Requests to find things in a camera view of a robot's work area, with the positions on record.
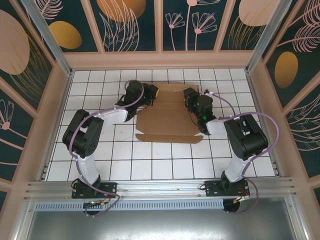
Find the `orange circle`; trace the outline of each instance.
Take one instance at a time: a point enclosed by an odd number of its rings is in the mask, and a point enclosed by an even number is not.
[[[285,89],[295,80],[298,72],[298,59],[292,52],[282,53],[275,64],[274,77],[276,84]]]
[[[136,18],[140,17],[146,9],[146,0],[96,0],[101,11],[116,22],[129,22],[130,9]]]

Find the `cardboard flap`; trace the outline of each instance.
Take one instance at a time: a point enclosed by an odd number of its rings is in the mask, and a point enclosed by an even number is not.
[[[200,131],[195,124],[197,118],[189,114],[185,106],[184,89],[197,85],[156,84],[159,93],[153,106],[137,114],[136,134],[142,142],[158,143],[198,143],[203,136],[195,136]]]
[[[198,91],[197,85],[185,85],[185,84],[157,84],[159,88],[159,94],[156,97],[156,102],[162,103],[184,103],[184,89],[186,88],[193,88],[194,90]]]
[[[176,135],[152,135],[152,134],[139,134],[136,138],[141,142],[153,143],[177,143],[177,144],[197,144],[201,142],[203,136],[176,136]]]
[[[195,116],[192,117],[196,123],[197,119]],[[199,133],[198,126],[191,121],[186,107],[183,109],[148,107],[137,115],[136,129],[150,135],[194,136]]]

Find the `purple cable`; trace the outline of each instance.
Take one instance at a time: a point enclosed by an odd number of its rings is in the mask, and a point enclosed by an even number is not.
[[[132,82],[132,81],[135,81],[135,80],[129,80],[129,81],[126,81],[125,84],[124,84],[124,90],[127,90],[127,85]]]
[[[226,104],[228,104],[228,105],[230,106],[230,108],[232,109],[233,115],[236,115],[236,111],[235,111],[234,107],[231,105],[230,102],[228,102],[228,101],[225,100],[224,98],[222,98],[222,97],[220,97],[219,95],[216,95],[216,94],[214,94],[214,93],[209,93],[209,94],[211,94],[212,96],[214,96],[214,97],[216,97],[216,98],[218,98],[218,99],[221,99],[221,100],[224,101]]]
[[[88,116],[86,116],[81,122],[80,124],[78,125],[78,127],[75,129],[74,131],[74,134],[72,135],[71,137],[71,141],[70,141],[70,144],[69,144],[69,153],[71,154],[72,157],[74,157],[75,159],[77,159],[77,155],[75,155],[73,152],[72,152],[72,146],[74,144],[74,141],[75,141],[75,138],[76,138],[76,135],[77,133],[79,132],[81,126],[89,119],[89,118],[92,118],[96,115],[99,115],[99,114],[105,114],[105,113],[108,113],[109,111],[112,111],[112,110],[115,110],[115,109],[124,109],[124,108],[128,108],[128,107],[131,107],[133,105],[135,105],[137,102],[140,101],[140,99],[143,97],[144,95],[144,92],[145,92],[145,89],[144,87],[142,86],[142,91],[141,91],[141,95],[139,96],[139,98],[137,100],[135,100],[134,102],[128,104],[128,105],[125,105],[125,106],[117,106],[117,107],[111,107],[111,108],[108,108],[108,109],[104,109],[104,110],[101,110],[101,111],[97,111],[97,112],[93,112],[91,114],[89,114]],[[111,209],[119,200],[120,200],[120,196],[116,193],[113,193],[113,192],[106,192],[106,191],[102,191],[94,186],[92,186],[88,181],[87,179],[84,178],[81,170],[80,170],[80,167],[79,167],[79,162],[76,160],[75,161],[75,165],[76,165],[76,169],[80,175],[80,177],[82,178],[82,180],[84,181],[85,184],[87,184],[90,188],[92,188],[93,190],[99,192],[99,193],[102,193],[102,194],[105,194],[105,195],[110,195],[110,196],[116,196],[117,197],[117,200],[111,204],[107,209],[103,210],[103,211],[100,211],[98,212],[97,214],[95,215],[89,215],[87,213],[87,208],[85,209],[85,214],[87,217],[91,217],[91,218],[94,218],[95,216],[98,217],[104,213],[106,213],[109,209]]]
[[[275,126],[276,136],[275,136],[274,142],[273,142],[273,143],[271,144],[271,146],[268,147],[266,150],[262,151],[260,154],[255,155],[253,158],[251,158],[251,159],[249,160],[249,162],[245,165],[245,167],[244,167],[244,169],[243,169],[243,171],[242,171],[242,173],[241,173],[241,175],[244,177],[244,179],[246,179],[248,182],[250,182],[250,183],[253,185],[253,187],[254,187],[254,189],[255,189],[255,192],[256,192],[256,199],[255,199],[255,202],[254,202],[253,206],[252,206],[250,209],[248,209],[248,210],[246,210],[246,211],[242,211],[242,212],[231,212],[231,213],[234,214],[234,215],[247,214],[247,213],[251,212],[251,211],[256,207],[256,205],[257,205],[257,203],[258,203],[258,201],[259,201],[259,192],[258,192],[258,188],[257,188],[257,186],[255,185],[255,183],[254,183],[252,180],[250,180],[249,178],[245,177],[245,173],[246,173],[248,167],[250,166],[250,164],[251,164],[255,159],[257,159],[257,158],[259,158],[260,156],[262,156],[263,154],[269,152],[269,151],[270,151],[271,149],[273,149],[273,148],[275,147],[275,145],[278,143],[278,140],[279,140],[279,126],[278,126],[277,122],[276,122],[271,116],[269,116],[269,115],[267,115],[267,114],[265,114],[265,113],[262,113],[262,112],[244,112],[244,113],[240,113],[240,114],[236,115],[233,106],[232,106],[227,100],[223,99],[222,97],[220,97],[220,96],[218,96],[218,95],[216,95],[216,94],[214,94],[214,93],[211,93],[211,94],[212,94],[214,97],[219,98],[219,99],[221,99],[222,101],[226,102],[226,103],[231,107],[231,109],[232,109],[232,111],[233,111],[233,114],[234,114],[234,116],[230,116],[230,117],[219,117],[219,118],[218,118],[219,120],[234,119],[234,118],[238,118],[238,117],[245,116],[245,115],[249,115],[249,114],[251,114],[251,115],[252,115],[252,114],[255,114],[255,115],[260,115],[260,116],[263,116],[263,117],[266,117],[266,118],[270,119],[270,120],[272,121],[272,123],[274,124],[274,126]]]

